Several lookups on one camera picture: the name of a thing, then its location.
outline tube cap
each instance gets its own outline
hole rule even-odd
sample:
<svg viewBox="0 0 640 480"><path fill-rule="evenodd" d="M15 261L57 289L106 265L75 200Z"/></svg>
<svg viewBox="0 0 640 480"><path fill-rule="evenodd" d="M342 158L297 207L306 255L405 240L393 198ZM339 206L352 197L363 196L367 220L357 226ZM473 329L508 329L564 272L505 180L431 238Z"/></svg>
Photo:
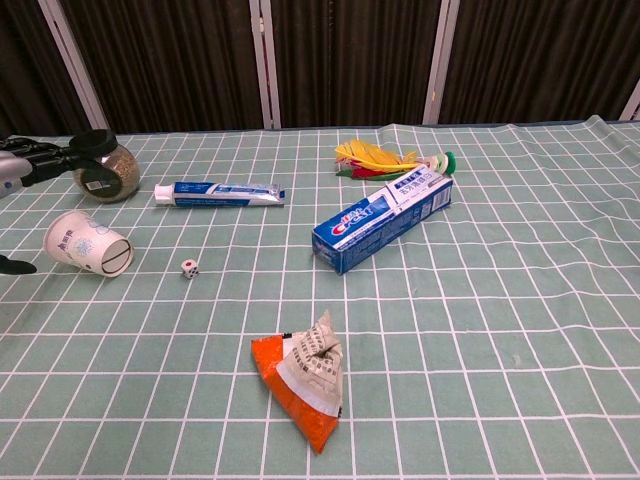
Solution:
<svg viewBox="0 0 640 480"><path fill-rule="evenodd" d="M157 205L173 205L173 185L156 185L153 195Z"/></svg>

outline toothpaste tube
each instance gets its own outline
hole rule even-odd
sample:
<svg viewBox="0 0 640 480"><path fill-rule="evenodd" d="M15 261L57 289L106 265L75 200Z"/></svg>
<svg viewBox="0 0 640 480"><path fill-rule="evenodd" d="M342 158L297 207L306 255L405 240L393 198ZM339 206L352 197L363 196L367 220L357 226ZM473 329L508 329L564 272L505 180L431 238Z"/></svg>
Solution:
<svg viewBox="0 0 640 480"><path fill-rule="evenodd" d="M285 202L284 190L276 184L176 182L156 185L154 196L157 205L177 207L245 207Z"/></svg>

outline paper bag wrapper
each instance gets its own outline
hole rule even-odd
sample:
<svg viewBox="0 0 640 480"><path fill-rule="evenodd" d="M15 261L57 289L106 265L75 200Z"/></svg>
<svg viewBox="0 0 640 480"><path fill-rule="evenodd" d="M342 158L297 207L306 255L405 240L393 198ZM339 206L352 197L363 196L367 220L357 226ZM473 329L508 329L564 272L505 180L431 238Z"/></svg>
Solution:
<svg viewBox="0 0 640 480"><path fill-rule="evenodd" d="M329 313L306 332L253 340L251 353L277 402L322 453L342 412L342 347Z"/></svg>

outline white die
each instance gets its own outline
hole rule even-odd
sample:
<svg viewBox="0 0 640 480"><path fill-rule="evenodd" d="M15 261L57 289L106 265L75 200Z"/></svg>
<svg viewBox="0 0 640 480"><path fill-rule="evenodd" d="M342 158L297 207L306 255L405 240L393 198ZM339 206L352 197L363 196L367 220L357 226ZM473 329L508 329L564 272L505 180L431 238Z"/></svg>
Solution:
<svg viewBox="0 0 640 480"><path fill-rule="evenodd" d="M182 274L188 279L192 279L196 275L198 275L200 271L198 270L198 264L195 260L189 258L182 262Z"/></svg>

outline crumpled packaging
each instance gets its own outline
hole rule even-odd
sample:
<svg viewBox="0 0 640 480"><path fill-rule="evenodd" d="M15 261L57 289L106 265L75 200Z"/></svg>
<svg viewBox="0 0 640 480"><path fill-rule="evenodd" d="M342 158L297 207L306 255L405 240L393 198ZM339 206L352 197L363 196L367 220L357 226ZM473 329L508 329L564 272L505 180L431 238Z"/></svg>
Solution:
<svg viewBox="0 0 640 480"><path fill-rule="evenodd" d="M251 353L276 401L322 453L342 413L342 347L329 312L306 332L253 340Z"/></svg>

